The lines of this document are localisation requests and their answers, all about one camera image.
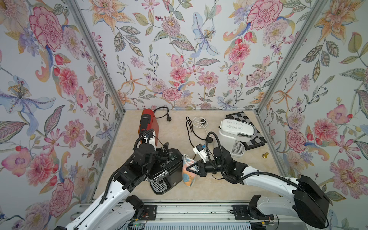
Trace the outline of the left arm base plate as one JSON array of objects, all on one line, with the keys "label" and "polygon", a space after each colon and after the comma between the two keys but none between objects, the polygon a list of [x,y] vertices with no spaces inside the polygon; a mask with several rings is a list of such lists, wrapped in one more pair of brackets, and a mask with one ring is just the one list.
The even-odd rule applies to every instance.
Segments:
[{"label": "left arm base plate", "polygon": [[144,220],[151,221],[156,220],[157,215],[157,205],[144,205],[138,211],[135,211],[133,217],[129,220]]}]

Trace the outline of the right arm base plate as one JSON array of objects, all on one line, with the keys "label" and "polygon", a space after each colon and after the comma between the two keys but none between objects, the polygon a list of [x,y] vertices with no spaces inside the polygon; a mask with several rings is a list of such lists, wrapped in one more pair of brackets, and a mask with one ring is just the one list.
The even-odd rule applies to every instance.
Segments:
[{"label": "right arm base plate", "polygon": [[233,205],[231,213],[234,215],[235,220],[274,220],[274,215],[265,215],[261,213],[258,208],[251,207],[249,205]]}]

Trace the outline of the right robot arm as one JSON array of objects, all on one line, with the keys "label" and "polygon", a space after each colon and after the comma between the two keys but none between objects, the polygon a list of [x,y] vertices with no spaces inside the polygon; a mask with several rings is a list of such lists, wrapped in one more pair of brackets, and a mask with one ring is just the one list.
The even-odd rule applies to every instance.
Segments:
[{"label": "right robot arm", "polygon": [[300,178],[283,177],[235,161],[214,132],[208,133],[207,136],[214,136],[217,147],[211,154],[208,147],[205,147],[208,159],[189,165],[186,168],[188,172],[200,177],[206,177],[208,173],[220,173],[230,184],[255,186],[280,196],[262,200],[259,195],[254,195],[251,202],[254,204],[256,214],[298,217],[316,229],[324,229],[331,225],[327,217],[331,200],[313,179],[305,175]]}]

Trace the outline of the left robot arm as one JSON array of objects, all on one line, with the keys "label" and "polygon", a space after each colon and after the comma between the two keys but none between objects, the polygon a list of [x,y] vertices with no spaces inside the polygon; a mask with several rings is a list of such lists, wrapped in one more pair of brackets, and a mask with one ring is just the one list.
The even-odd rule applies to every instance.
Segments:
[{"label": "left robot arm", "polygon": [[138,218],[144,203],[131,192],[150,177],[159,155],[155,146],[154,129],[143,132],[135,141],[133,154],[117,170],[105,191],[79,217],[56,230],[112,230],[119,224]]}]

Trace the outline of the blue striped cloth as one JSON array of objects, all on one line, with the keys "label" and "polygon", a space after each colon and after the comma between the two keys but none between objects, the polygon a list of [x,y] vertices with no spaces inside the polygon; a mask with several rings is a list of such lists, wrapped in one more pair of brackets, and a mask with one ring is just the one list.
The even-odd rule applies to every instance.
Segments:
[{"label": "blue striped cloth", "polygon": [[182,180],[187,187],[191,187],[196,179],[196,174],[187,170],[187,167],[190,167],[194,163],[196,163],[196,161],[191,159],[188,155],[185,154],[183,156]]}]

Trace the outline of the red coffee machine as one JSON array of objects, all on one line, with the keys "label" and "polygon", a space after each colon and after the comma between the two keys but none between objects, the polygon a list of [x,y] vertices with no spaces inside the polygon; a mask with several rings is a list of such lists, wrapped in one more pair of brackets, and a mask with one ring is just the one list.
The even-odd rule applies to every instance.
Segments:
[{"label": "red coffee machine", "polygon": [[154,112],[150,109],[145,109],[142,111],[140,118],[140,126],[138,130],[139,136],[141,136],[147,130],[153,129],[153,135],[156,139],[156,146],[158,145],[158,135],[159,135],[159,125]]}]

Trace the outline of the white coffee machine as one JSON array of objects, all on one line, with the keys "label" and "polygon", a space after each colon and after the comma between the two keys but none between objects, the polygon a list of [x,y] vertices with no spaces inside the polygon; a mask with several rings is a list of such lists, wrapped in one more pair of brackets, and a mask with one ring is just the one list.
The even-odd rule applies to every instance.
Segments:
[{"label": "white coffee machine", "polygon": [[219,126],[219,140],[221,145],[230,152],[232,157],[242,157],[245,153],[244,146],[240,143],[236,143],[236,135],[230,135],[226,132],[228,128],[232,130],[232,128],[235,128],[235,131],[237,130],[237,127],[235,125],[229,125],[227,124],[229,120],[222,120],[220,126]]}]

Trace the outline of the black coffee machine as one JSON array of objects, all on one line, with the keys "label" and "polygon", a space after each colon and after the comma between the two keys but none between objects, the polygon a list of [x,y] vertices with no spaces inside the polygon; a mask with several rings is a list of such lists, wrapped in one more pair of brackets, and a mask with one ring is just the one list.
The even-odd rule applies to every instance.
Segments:
[{"label": "black coffee machine", "polygon": [[167,160],[157,160],[146,180],[156,195],[163,195],[182,181],[183,155],[178,149],[168,150]]}]

